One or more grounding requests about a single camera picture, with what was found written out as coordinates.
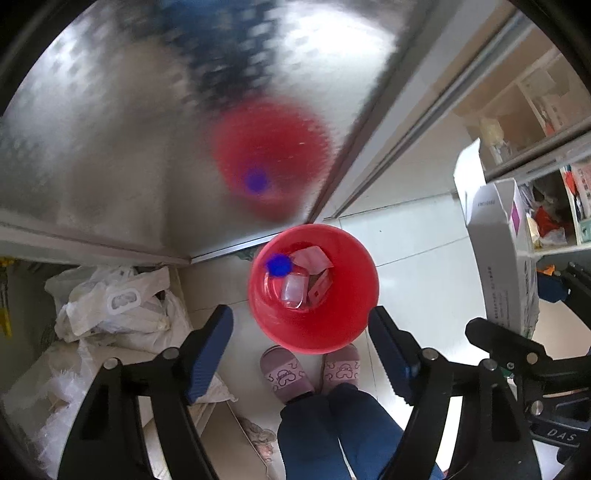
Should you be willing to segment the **green white medicine box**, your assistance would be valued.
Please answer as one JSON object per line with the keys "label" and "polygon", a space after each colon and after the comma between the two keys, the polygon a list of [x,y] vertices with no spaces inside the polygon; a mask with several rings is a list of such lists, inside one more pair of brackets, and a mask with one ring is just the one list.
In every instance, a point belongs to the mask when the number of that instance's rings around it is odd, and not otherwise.
{"label": "green white medicine box", "polygon": [[480,140],[459,155],[454,180],[474,251],[486,318],[526,338],[539,317],[534,247],[512,178],[487,182]]}

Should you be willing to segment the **clear plastic bottle purple label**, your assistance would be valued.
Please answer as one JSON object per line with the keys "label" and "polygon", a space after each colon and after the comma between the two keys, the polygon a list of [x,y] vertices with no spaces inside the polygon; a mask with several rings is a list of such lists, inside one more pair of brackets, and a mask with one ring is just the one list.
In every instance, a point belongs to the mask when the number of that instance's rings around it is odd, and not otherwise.
{"label": "clear plastic bottle purple label", "polygon": [[300,308],[308,298],[308,273],[291,272],[284,277],[280,301],[289,308]]}

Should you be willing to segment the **blue plastic lid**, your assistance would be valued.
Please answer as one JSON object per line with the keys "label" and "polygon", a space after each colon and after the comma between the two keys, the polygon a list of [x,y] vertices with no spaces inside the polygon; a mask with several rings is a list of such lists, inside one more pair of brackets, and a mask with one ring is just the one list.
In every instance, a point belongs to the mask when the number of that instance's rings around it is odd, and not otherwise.
{"label": "blue plastic lid", "polygon": [[266,271],[270,277],[283,278],[294,270],[293,260],[283,253],[274,253],[266,260]]}

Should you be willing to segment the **small pink box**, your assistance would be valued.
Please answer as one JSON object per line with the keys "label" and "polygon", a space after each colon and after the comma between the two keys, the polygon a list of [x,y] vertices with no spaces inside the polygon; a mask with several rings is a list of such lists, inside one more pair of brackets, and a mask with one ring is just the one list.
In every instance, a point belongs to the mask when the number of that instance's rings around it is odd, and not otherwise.
{"label": "small pink box", "polygon": [[332,261],[318,246],[308,246],[290,254],[293,272],[308,273],[308,298],[300,308],[317,306],[332,285]]}

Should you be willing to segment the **red plastic trash bin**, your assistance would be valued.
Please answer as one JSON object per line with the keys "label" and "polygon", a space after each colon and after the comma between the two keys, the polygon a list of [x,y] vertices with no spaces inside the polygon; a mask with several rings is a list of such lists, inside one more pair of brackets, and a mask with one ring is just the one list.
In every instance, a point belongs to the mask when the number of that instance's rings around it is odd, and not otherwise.
{"label": "red plastic trash bin", "polygon": [[359,240],[337,227],[301,225],[256,255],[249,308],[260,330],[280,346],[325,354],[365,330],[379,290],[377,268]]}

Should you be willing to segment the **pink slipper right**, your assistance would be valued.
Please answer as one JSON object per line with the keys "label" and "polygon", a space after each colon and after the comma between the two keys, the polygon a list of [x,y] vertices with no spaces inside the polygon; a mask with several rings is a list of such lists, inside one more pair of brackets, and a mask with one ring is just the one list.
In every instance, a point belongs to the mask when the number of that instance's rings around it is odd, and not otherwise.
{"label": "pink slipper right", "polygon": [[360,353],[353,344],[325,354],[322,364],[322,394],[329,394],[342,384],[358,386],[360,369]]}

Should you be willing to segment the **pink slipper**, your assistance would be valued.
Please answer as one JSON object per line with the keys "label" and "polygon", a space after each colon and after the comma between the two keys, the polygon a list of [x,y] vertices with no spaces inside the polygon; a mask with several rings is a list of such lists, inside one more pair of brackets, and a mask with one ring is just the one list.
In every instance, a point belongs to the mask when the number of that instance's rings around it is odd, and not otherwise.
{"label": "pink slipper", "polygon": [[283,404],[315,393],[300,361],[283,347],[273,346],[264,351],[259,367],[273,394]]}
{"label": "pink slipper", "polygon": [[325,354],[322,364],[322,394],[329,394],[342,384],[358,386],[360,369],[360,353],[353,344]]}

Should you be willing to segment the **pink slipper left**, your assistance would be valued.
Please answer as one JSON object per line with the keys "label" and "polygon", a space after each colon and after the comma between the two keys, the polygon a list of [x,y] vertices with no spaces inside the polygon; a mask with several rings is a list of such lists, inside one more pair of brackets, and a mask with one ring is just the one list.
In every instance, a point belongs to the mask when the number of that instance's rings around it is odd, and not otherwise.
{"label": "pink slipper left", "polygon": [[315,393],[300,361],[283,347],[273,346],[264,351],[259,367],[273,394],[283,404]]}

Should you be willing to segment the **white plastic bags pile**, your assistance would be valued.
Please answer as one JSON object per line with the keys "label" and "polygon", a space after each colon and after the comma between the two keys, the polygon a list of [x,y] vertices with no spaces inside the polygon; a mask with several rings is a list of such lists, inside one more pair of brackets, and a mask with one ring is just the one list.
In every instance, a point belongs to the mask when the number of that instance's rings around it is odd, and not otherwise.
{"label": "white plastic bags pile", "polygon": [[1,411],[51,478],[105,360],[178,347],[192,327],[167,268],[41,265],[1,273]]}

